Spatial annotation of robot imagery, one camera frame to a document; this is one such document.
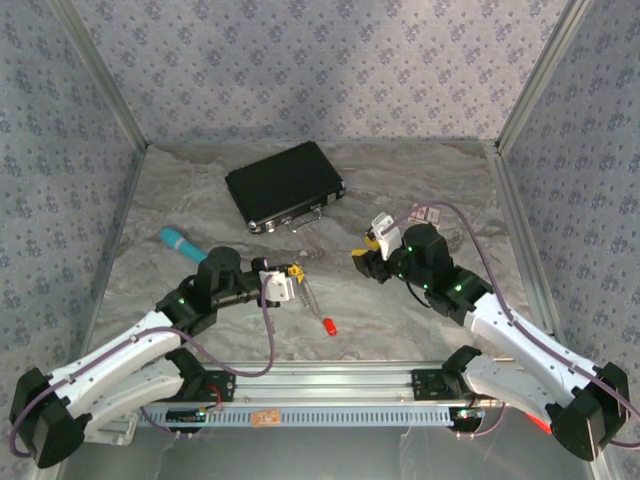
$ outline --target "patterned wallpaper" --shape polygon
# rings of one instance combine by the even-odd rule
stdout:
[[[79,353],[133,149],[45,2],[4,0],[0,20],[0,479],[21,480],[15,383]]]
[[[507,158],[570,346],[622,366],[636,405],[639,132],[640,3],[594,2]]]
[[[150,141],[495,138],[567,0],[76,0]]]

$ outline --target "blue object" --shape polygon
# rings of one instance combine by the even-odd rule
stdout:
[[[202,260],[207,258],[206,253],[204,253],[192,243],[189,243],[180,232],[174,230],[173,228],[165,227],[160,230],[160,238],[162,238],[162,241],[169,248],[178,250],[180,253],[182,253],[195,263],[200,263]]]

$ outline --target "yellow clip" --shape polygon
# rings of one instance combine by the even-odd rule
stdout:
[[[378,241],[375,239],[373,240],[370,239],[368,235],[365,235],[364,243],[366,243],[367,247],[369,247],[372,250],[380,250],[380,244],[378,243]]]
[[[292,265],[291,267],[289,267],[287,269],[287,273],[291,277],[297,277],[298,283],[302,283],[302,280],[304,280],[304,272],[298,265]]]

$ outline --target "marble table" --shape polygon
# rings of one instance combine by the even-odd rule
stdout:
[[[529,308],[485,155],[479,142],[426,141],[328,143],[320,146],[347,184],[344,198],[325,209],[318,223],[296,234],[286,228],[252,235],[227,190],[227,172],[289,148],[290,144],[151,146],[126,220],[91,348],[124,331],[174,289],[195,265],[167,248],[164,226],[187,232],[207,251],[237,249],[247,262],[299,262],[320,308],[338,335],[329,337],[300,302],[272,309],[278,360],[445,360],[462,345],[500,352],[419,305],[405,285],[362,277],[351,250],[380,212],[399,215],[414,202],[446,199],[466,214],[490,253],[511,305]],[[440,232],[457,263],[486,278],[478,254],[452,212],[443,211]],[[268,354],[255,303],[219,312],[200,340],[225,361],[260,361]]]

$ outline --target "small box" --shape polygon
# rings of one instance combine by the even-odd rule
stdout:
[[[315,142],[234,170],[226,181],[252,233],[272,232],[345,193],[342,177]]]

